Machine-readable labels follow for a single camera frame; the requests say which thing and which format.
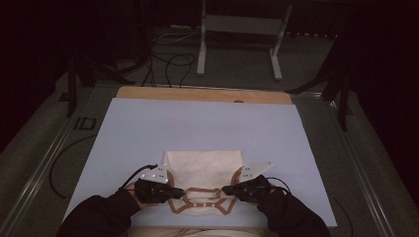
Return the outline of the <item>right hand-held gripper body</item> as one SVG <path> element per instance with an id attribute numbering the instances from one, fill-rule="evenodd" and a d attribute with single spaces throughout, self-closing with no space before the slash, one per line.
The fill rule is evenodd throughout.
<path id="1" fill-rule="evenodd" d="M 271 192 L 271 184 L 263 173 L 273 166 L 272 162 L 253 163 L 241 168 L 239 182 L 234 186 L 234 194 L 241 200 L 259 203 Z"/>

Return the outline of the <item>light blue mat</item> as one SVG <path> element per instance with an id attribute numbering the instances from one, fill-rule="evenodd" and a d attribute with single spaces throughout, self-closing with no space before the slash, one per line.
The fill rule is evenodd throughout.
<path id="1" fill-rule="evenodd" d="M 337 222 L 294 105 L 115 98 L 69 205 L 113 194 L 134 171 L 174 150 L 239 150 L 245 164 L 272 162 L 265 176 Z"/>

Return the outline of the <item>person's left hand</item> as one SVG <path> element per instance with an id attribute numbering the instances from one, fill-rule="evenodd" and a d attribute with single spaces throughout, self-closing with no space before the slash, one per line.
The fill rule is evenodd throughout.
<path id="1" fill-rule="evenodd" d="M 137 203 L 137 205 L 139 206 L 140 209 L 145 209 L 147 207 L 151 207 L 154 206 L 154 203 L 142 203 L 135 195 L 135 191 L 134 191 L 134 183 L 129 183 L 126 187 L 125 190 L 128 191 L 130 193 L 130 195 L 132 196 L 132 198 L 134 199 L 134 201 Z"/>

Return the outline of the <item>person's right hand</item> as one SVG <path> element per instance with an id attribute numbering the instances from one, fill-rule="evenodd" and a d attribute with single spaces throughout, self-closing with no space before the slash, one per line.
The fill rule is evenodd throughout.
<path id="1" fill-rule="evenodd" d="M 280 187 L 276 187 L 276 186 L 269 186 L 269 187 L 263 187 L 260 188 L 257 192 L 256 192 L 256 204 L 260 204 L 263 200 L 265 200 L 270 194 L 272 194 L 275 191 L 280 191 L 281 188 Z"/>

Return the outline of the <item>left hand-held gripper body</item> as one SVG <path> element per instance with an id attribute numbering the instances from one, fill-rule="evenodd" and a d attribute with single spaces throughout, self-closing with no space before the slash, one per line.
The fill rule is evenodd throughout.
<path id="1" fill-rule="evenodd" d="M 163 203 L 168 200 L 166 191 L 172 187 L 166 180 L 167 171 L 157 165 L 146 165 L 134 174 L 137 175 L 145 169 L 149 169 L 149 172 L 142 174 L 134 183 L 136 197 L 142 203 Z"/>

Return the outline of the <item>white baby bodysuit brown trim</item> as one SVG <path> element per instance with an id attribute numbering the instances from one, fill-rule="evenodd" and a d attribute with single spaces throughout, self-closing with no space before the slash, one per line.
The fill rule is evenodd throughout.
<path id="1" fill-rule="evenodd" d="M 168 200 L 173 213 L 227 215 L 234 208 L 237 198 L 221 189 L 238 183 L 244 166 L 240 151 L 167 151 L 163 164 L 169 184 L 184 191 Z"/>

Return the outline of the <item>white metal stand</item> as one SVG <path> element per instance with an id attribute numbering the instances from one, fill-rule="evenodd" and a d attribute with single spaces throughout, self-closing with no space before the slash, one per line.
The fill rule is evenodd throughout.
<path id="1" fill-rule="evenodd" d="M 283 16 L 280 19 L 252 18 L 239 16 L 210 15 L 207 13 L 207 0 L 201 0 L 201 26 L 200 26 L 200 50 L 197 64 L 197 74 L 202 76 L 206 72 L 207 58 L 207 31 L 222 33 L 254 34 L 264 36 L 275 36 L 277 41 L 269 49 L 269 57 L 272 64 L 274 79 L 283 79 L 279 62 L 279 50 L 286 33 L 288 21 L 293 9 L 287 5 Z"/>

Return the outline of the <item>black rectangular floor bracket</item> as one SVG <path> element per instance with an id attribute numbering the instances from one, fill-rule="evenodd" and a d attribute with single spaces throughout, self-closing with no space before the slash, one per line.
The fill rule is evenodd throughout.
<path id="1" fill-rule="evenodd" d="M 74 130 L 92 130 L 95 128 L 97 120 L 95 118 L 78 118 L 73 126 Z"/>

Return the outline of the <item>metal floor rail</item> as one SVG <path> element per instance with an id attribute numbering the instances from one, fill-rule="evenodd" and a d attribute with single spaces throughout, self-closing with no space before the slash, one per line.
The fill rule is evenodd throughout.
<path id="1" fill-rule="evenodd" d="M 94 94 L 83 89 L 70 118 L 53 94 L 0 153 L 0 237 L 54 236 L 95 140 L 73 129 L 92 116 Z"/>
<path id="2" fill-rule="evenodd" d="M 347 130 L 335 102 L 325 102 L 380 237 L 419 237 L 419 209 L 397 174 L 361 106 L 349 106 Z"/>

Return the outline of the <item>black tripod stand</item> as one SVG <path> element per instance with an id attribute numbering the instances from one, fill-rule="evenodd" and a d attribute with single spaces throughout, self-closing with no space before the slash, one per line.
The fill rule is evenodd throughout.
<path id="1" fill-rule="evenodd" d="M 99 63 L 88 55 L 69 53 L 67 55 L 67 91 L 62 94 L 60 101 L 67 103 L 66 116 L 70 118 L 77 108 L 77 79 L 86 87 L 93 87 L 96 83 L 92 71 L 98 71 L 119 83 L 132 85 L 129 81 L 109 67 Z"/>
<path id="2" fill-rule="evenodd" d="M 347 45 L 348 42 L 344 37 L 338 36 L 316 76 L 296 88 L 287 90 L 288 94 L 297 95 L 326 82 L 326 86 L 321 92 L 321 98 L 324 101 L 333 101 L 337 96 L 340 96 L 337 120 L 344 131 L 348 130 L 346 123 L 350 86 L 348 62 L 351 60 L 351 53 L 346 49 Z"/>

